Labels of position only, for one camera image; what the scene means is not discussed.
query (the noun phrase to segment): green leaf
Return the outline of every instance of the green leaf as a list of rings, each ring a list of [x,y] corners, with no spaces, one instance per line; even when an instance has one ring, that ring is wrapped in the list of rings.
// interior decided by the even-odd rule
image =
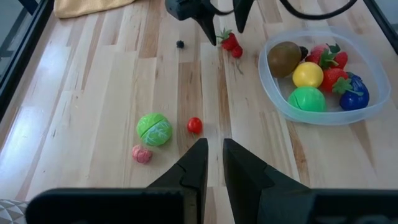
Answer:
[[[322,69],[328,69],[331,63],[338,65],[338,63],[334,61],[335,57],[336,53],[330,54],[329,49],[324,49],[319,60],[319,66],[321,66]]]
[[[223,31],[221,32],[220,35],[218,35],[218,38],[221,38],[222,40],[226,40],[229,38],[229,34],[232,32],[232,30],[225,30],[225,27],[223,29]]]
[[[343,77],[339,77],[337,82],[333,84],[333,93],[344,94],[347,90],[352,90],[353,86],[351,85],[351,79],[344,79]]]
[[[328,45],[327,44],[327,46],[329,46],[331,53],[338,53],[341,50],[340,46],[338,44],[336,44],[336,45]]]

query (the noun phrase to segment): green cabbage toy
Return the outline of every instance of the green cabbage toy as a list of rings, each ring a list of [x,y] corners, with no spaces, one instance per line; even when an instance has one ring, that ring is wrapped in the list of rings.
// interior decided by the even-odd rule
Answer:
[[[172,135],[172,126],[167,118],[159,113],[143,116],[137,124],[137,134],[148,146],[160,146]]]

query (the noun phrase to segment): yellow cloth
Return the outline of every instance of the yellow cloth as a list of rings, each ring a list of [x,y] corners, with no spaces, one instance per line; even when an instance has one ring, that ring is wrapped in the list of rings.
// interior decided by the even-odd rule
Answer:
[[[54,14],[58,18],[70,18],[125,6],[135,0],[55,0]]]

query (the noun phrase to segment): toy vegetable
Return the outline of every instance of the toy vegetable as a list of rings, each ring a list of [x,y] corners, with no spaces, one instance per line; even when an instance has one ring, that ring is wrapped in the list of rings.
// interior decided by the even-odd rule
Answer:
[[[191,133],[200,134],[203,129],[203,124],[199,118],[191,118],[187,123],[187,129]]]
[[[172,135],[172,125],[160,113],[143,116],[137,123],[137,134],[141,141],[148,146],[160,146],[167,142]]]
[[[345,111],[358,110],[368,106],[369,91],[363,83],[361,77],[347,72],[349,79],[339,78],[337,83],[342,83],[343,88],[338,88],[336,91],[342,93],[340,98],[340,106]]]

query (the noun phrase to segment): tomato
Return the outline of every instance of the tomato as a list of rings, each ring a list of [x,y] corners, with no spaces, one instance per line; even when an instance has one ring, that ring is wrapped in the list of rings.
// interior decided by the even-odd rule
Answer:
[[[199,118],[189,119],[188,124],[187,124],[187,129],[191,133],[200,134],[203,129],[201,120]]]
[[[293,82],[297,87],[312,86],[318,88],[323,81],[323,71],[313,62],[304,62],[293,72]]]

